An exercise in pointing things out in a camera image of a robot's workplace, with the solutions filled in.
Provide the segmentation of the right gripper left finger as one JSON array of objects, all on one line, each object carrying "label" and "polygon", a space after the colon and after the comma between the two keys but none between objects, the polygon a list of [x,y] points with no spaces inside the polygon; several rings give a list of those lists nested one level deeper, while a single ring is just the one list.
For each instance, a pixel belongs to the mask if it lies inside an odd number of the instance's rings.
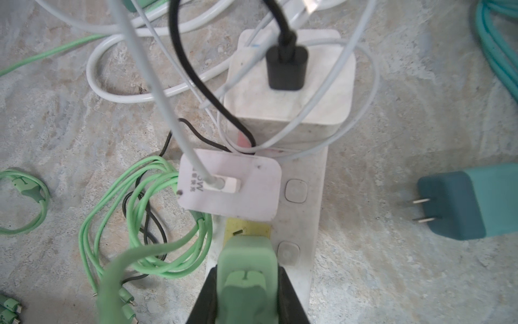
[{"label": "right gripper left finger", "polygon": [[215,324],[217,318],[217,267],[206,277],[186,324]]}]

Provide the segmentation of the green charger plug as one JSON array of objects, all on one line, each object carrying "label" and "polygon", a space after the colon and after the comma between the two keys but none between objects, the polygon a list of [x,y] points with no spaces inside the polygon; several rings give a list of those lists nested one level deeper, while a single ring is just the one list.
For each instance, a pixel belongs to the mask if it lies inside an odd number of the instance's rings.
[{"label": "green charger plug", "polygon": [[[100,323],[129,323],[118,298],[124,271],[132,266],[144,274],[163,275],[172,264],[145,267],[156,255],[176,251],[190,241],[140,246],[111,262],[101,280],[97,306]],[[238,235],[221,251],[217,264],[216,323],[278,323],[278,262],[268,238]]]}]

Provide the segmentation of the white multicolour power strip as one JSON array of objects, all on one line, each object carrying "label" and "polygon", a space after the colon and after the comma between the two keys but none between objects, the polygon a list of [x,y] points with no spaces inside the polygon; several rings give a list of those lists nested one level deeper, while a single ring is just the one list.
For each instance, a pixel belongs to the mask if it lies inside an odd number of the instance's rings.
[{"label": "white multicolour power strip", "polygon": [[310,290],[328,149],[281,164],[283,177],[277,216],[271,223],[255,223],[215,216],[206,270],[216,266],[225,243],[236,235],[266,236],[279,264],[285,268],[305,311]]}]

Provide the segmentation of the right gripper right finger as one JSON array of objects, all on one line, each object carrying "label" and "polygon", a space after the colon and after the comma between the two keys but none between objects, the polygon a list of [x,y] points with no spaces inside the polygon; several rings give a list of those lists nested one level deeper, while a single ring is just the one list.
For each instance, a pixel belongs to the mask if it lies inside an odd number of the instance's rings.
[{"label": "right gripper right finger", "polygon": [[279,323],[310,324],[284,267],[278,267],[277,312]]}]

